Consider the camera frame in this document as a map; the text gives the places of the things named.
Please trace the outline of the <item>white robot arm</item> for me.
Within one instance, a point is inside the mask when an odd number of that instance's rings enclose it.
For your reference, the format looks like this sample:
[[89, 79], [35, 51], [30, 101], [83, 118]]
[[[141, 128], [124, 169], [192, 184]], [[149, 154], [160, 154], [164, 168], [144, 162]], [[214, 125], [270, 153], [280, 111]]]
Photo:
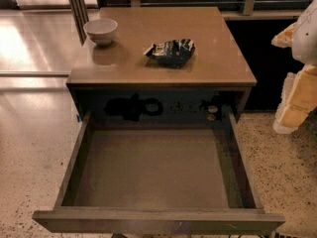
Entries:
[[304, 64], [298, 73], [287, 74], [272, 125], [276, 133], [290, 134], [317, 108], [317, 0], [271, 43], [291, 48], [293, 58]]

